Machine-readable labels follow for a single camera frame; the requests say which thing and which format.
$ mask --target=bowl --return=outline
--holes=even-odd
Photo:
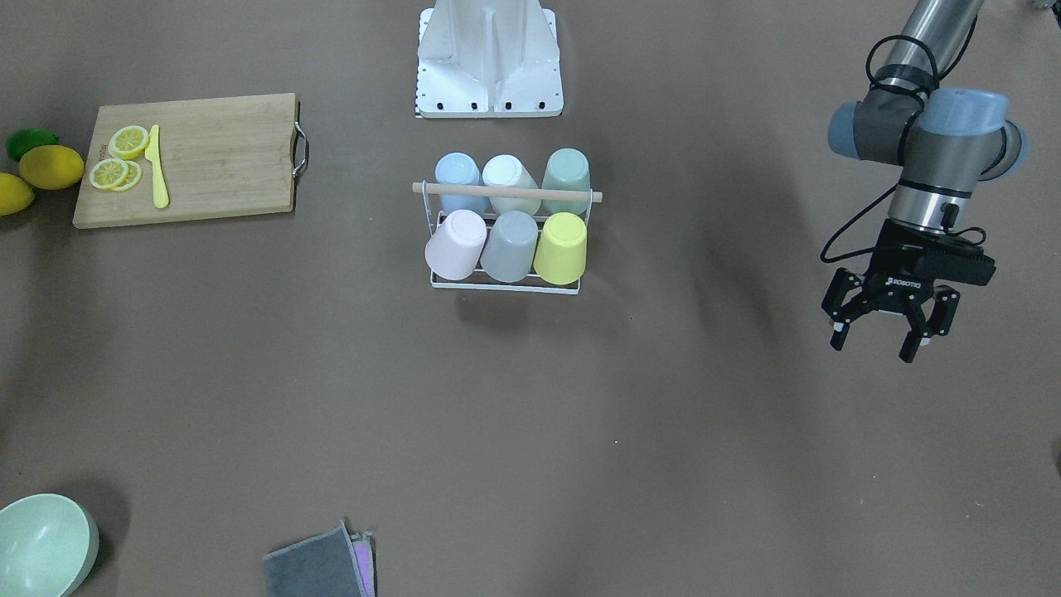
[[[66,597],[95,562],[95,521],[69,497],[42,493],[0,510],[0,595]]]

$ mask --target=cup rack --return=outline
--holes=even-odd
[[[423,197],[423,212],[428,221],[428,235],[435,233],[438,225],[442,223],[446,218],[446,212],[442,211],[441,206],[436,208],[431,200],[431,195],[438,194],[466,194],[474,196],[489,196],[492,194],[499,194],[499,189],[494,187],[482,187],[482,186],[465,186],[465,185],[439,185],[434,182],[429,182],[427,180],[421,180],[419,182],[413,182],[413,192],[420,194]],[[602,203],[604,200],[604,194],[599,191],[589,190],[589,191],[558,191],[558,190],[546,190],[546,189],[516,189],[516,188],[505,188],[504,196],[511,196],[516,198],[540,198],[542,200],[584,200],[589,203],[586,211],[582,212],[581,218],[586,223],[587,228],[590,224],[590,213],[593,211],[594,203]],[[483,220],[486,222],[486,227],[489,230],[493,227],[493,222],[498,218],[498,213],[487,211],[483,215]],[[541,231],[542,226],[545,224],[545,220],[549,215],[533,215],[534,221],[538,224],[538,230]],[[507,291],[507,292],[536,292],[539,294],[578,294],[581,289],[582,280],[578,278],[577,280],[566,284],[557,285],[549,283],[547,281],[541,279],[541,276],[532,271],[527,277],[521,279],[520,281],[506,283],[503,281],[498,281],[490,277],[486,270],[482,267],[475,267],[470,276],[463,280],[451,281],[445,278],[438,277],[435,271],[430,271],[429,281],[433,287],[450,287],[458,289],[497,289],[497,291]]]

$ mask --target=folded towel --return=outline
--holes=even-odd
[[[375,597],[371,544],[367,538],[355,538],[356,541],[351,541],[346,526],[340,525],[331,532],[269,554],[262,559],[266,594],[268,597]],[[365,576],[370,578],[368,582],[362,580]]]

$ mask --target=yellow knife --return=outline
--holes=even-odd
[[[151,162],[152,197],[155,200],[155,207],[162,209],[170,205],[170,191],[166,190],[166,178],[162,177],[162,158],[158,155],[158,124],[151,125],[151,133],[147,135],[147,148],[144,150],[143,155]]]

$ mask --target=cup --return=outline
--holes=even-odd
[[[435,164],[435,180],[442,185],[474,185],[483,183],[475,160],[466,153],[449,153]],[[467,194],[441,194],[442,211],[453,213],[457,209],[468,209],[484,215],[490,199],[485,196]]]
[[[516,187],[521,189],[536,189],[538,183],[530,177],[530,173],[523,166],[523,162],[512,155],[499,155],[492,157],[483,166],[483,183],[488,187]],[[490,196],[490,205],[500,215],[506,211],[522,211],[528,215],[534,215],[541,207],[541,199],[538,198],[516,198],[511,196]]]
[[[423,247],[423,258],[431,270],[446,279],[471,275],[486,242],[486,222],[468,209],[450,213],[431,234]]]
[[[586,271],[586,222],[561,211],[545,220],[534,256],[534,269],[541,279],[569,284]]]
[[[590,190],[589,160],[576,148],[556,150],[549,156],[541,188],[560,191]],[[590,205],[587,200],[544,200],[542,204],[550,213],[567,211],[576,214],[586,211]]]
[[[538,223],[522,211],[506,211],[493,223],[483,249],[483,268],[498,281],[519,281],[530,273]]]

